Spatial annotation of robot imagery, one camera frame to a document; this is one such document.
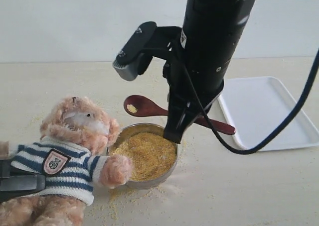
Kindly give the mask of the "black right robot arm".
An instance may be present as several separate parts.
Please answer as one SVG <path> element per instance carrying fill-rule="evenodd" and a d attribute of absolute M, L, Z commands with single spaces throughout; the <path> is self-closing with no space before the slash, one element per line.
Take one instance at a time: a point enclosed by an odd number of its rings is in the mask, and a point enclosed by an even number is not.
<path fill-rule="evenodd" d="M 180 37 L 172 44 L 168 117 L 163 136 L 180 143 L 224 87 L 224 75 L 255 0 L 187 0 Z"/>

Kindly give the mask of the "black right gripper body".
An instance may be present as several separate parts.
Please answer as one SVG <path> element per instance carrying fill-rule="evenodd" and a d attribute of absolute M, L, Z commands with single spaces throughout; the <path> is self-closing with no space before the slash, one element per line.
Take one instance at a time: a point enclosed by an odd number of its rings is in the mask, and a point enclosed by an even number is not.
<path fill-rule="evenodd" d="M 191 103 L 198 115 L 193 87 L 203 107 L 223 88 L 223 78 L 249 19 L 255 0 L 187 0 L 179 39 L 173 44 L 168 111 L 179 116 Z"/>

